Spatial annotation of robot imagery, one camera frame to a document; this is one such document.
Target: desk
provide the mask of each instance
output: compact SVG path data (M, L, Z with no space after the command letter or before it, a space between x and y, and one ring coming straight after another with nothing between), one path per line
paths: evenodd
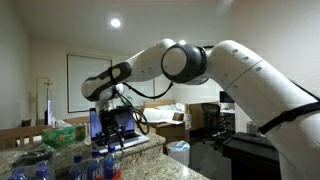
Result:
M238 132L223 143L222 153L231 159L232 180L281 180L278 151L265 137Z
M223 114L235 114L236 111L234 109L221 109L220 113L223 113Z

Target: cable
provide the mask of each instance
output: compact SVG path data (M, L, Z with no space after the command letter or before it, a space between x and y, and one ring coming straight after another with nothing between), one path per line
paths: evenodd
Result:
M294 81L292 81L292 80L290 80L290 81L293 84L295 84L298 88L300 88L301 90L303 90L304 92L306 92L307 94L309 94L310 96L315 98L317 100L317 102L305 104L305 105L296 107L294 109L282 112L279 116L273 118L272 120L270 120L269 122L267 122L266 124L264 124L263 126L258 128L258 130L261 134L267 133L269 130L271 130L275 126L277 126L285 121L288 121L288 122L294 121L298 116L301 116L303 114L307 114L307 113L310 113L313 111L320 110L320 101L319 101L320 99L317 96L315 96L314 94L312 94L311 92L309 92L305 88L299 86Z
M214 46L203 46L202 48L204 48L205 50L208 50L208 49L212 49Z
M171 87L173 86L173 82L171 81L167 90L165 90L163 93L157 95L157 96L146 96L145 94L139 92L138 90L136 90L135 88L133 88L132 86L130 86L129 84L127 83L122 83L123 85L126 85L129 90L132 90L133 92L135 92L136 94L138 94L139 96L142 96L142 97L145 97L145 98L149 98L149 99L158 99L160 97L162 97L163 95L165 95L170 89Z
M144 116L144 114L137 108L133 107L131 102L124 97L122 94L117 92L117 95L119 96L121 102L124 104L124 106L129 109L131 112L130 114L132 115L132 118L134 118L136 125L138 126L139 130L141 131L142 134L146 135L150 132L150 127L147 118ZM141 123L143 123L142 119L144 120L144 123L147 127L147 131L144 131L141 127Z

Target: trash can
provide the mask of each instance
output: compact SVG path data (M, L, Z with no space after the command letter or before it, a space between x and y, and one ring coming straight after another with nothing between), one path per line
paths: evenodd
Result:
M185 146L187 146L187 149L184 150L173 150L170 148L178 143L178 141L174 141L166 145L168 156L185 166L189 166L190 145L186 143Z

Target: chair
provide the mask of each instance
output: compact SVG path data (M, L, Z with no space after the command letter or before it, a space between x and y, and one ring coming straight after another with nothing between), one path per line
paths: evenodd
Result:
M21 121L21 127L26 127L26 126L31 126L31 119Z
M34 137L42 135L42 130L49 128L51 126L42 125L0 130L0 149L24 146L27 143L32 145Z
M202 103L202 110L204 112L203 120L207 128L207 137L202 139L202 143L213 141L211 144L215 150L218 150L222 143L230 137L227 130L227 123L224 118L220 117L220 106L211 103Z
M68 124L71 124L71 125L84 124L86 126L86 135L88 135L90 133L90 118L89 118L89 116L64 119L63 121Z

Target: ceiling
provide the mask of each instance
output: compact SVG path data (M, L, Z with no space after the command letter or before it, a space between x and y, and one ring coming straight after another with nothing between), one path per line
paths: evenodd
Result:
M135 54L155 42L213 45L227 34L233 0L11 0L31 37ZM121 28L109 21L121 19Z

